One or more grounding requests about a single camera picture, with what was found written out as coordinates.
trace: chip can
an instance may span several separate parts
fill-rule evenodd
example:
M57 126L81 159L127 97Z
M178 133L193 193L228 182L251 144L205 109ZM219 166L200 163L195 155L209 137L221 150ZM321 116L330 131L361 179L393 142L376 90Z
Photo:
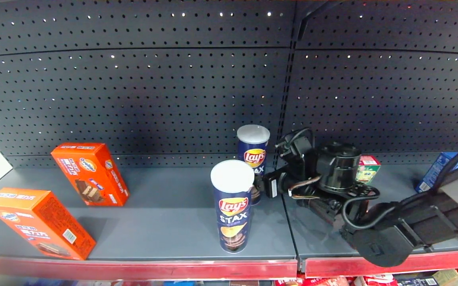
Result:
M238 128L238 159L246 162L254 170L254 187L252 189L252 205L260 201L260 193L264 183L262 176L266 165L266 146L270 139L270 131L261 125L249 124Z
M220 246L229 253L242 251L250 230L252 168L239 160L227 160L211 170Z

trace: ovaltine logo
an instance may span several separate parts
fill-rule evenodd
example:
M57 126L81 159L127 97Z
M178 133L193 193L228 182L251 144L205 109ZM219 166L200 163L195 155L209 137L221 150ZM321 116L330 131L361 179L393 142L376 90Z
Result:
M233 216L241 213L248 206L246 197L228 197L218 201L220 211L227 216Z
M249 164L252 168L259 167L265 157L266 151L263 149L250 149L243 155L245 162L247 162L247 164Z
M88 159L80 158L80 166L86 171L90 171L90 172L97 171L97 166L95 165L95 163L93 163L93 161L88 160Z
M0 211L0 216L4 219L8 219L9 221L20 222L19 217L14 213Z

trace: orange snack box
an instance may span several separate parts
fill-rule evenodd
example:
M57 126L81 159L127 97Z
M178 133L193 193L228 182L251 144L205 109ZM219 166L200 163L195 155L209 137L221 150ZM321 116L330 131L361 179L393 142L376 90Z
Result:
M63 143L52 151L72 186L88 206L123 206L128 190L103 143Z
M85 260L96 244L51 191L2 188L0 219L44 255Z

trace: cable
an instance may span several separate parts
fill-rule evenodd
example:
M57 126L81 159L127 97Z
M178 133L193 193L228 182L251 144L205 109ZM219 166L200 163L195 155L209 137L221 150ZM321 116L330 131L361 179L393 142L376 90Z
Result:
M366 230L368 228L372 228L378 222L380 222L385 216L387 216L390 212L395 210L395 206L389 207L386 210L384 210L378 217L376 217L376 219L374 219L373 221L371 221L371 222L369 222L367 224L364 224L363 226L359 226L359 225L354 224L349 219L349 217L347 217L347 212L346 212L347 207L353 201L366 201L368 199L369 200L370 199L377 199L379 197L379 195L380 195L379 190L377 190L376 188L372 188L372 189L374 191L373 195L367 195L365 197L353 197L353 198L345 201L345 203L342 205L342 211L341 211L342 219L344 219L344 222L347 223L351 228L354 228L355 230Z
M429 194L432 194L432 192L437 191L438 188L443 183L443 181L445 180L445 177L447 176L447 174L452 171L453 167L455 167L457 163L458 163L458 153L455 156L453 156L453 158L451 158L450 161L448 161L448 163L442 168L442 170L439 172L438 177L436 178L434 185L432 186L432 188L429 191L413 195L412 197L407 197L406 199L403 199L402 201L400 201L399 205L406 206L409 203L412 203L413 201L421 199ZM371 195L369 197L354 197L352 199L345 201L344 205L342 205L342 218L344 219L345 223L347 223L349 226L351 226L355 230L365 230L365 229L372 228L373 226L375 226L381 219L383 219L386 215L388 215L390 212L396 209L395 206L387 208L376 219L374 219L373 221L371 221L368 224L364 224L363 226L357 226L352 221L349 220L349 218L347 217L347 213L346 213L346 209L349 206L349 203L353 201L362 201L364 199L376 199L376 196L378 197L378 194Z
M291 147L291 143L293 143L294 140L298 139L298 137L300 137L300 135L305 131L308 131L311 134L311 138L314 138L314 133L312 132L312 130L310 128L308 128L308 127L305 127L303 129L297 131L296 134L294 134L293 138L291 138L291 140L289 140L285 144L287 146L287 148Z
M317 181L319 181L320 178L321 178L321 176L316 176L316 177L314 177L312 179L308 179L306 181L301 181L301 182L295 183L294 185L289 187L289 189L287 190L287 193L289 194L289 197L293 196L292 191L294 189L297 189L297 188L303 187L303 186L307 186L307 185L310 185L312 183L316 183Z

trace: stax text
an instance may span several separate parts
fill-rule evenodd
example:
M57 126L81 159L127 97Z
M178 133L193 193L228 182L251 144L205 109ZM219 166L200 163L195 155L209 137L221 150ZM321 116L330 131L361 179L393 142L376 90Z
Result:
M222 223L231 224L231 223L235 223L235 222L241 221L244 218L248 218L247 212L244 212L244 213L241 213L241 214L237 214L235 216L230 216L230 217L225 217L225 216L221 215L220 216L220 221Z
M249 164L252 168L258 167L259 165L264 162L266 157L266 151L263 149L250 149L243 154L243 159L247 164Z

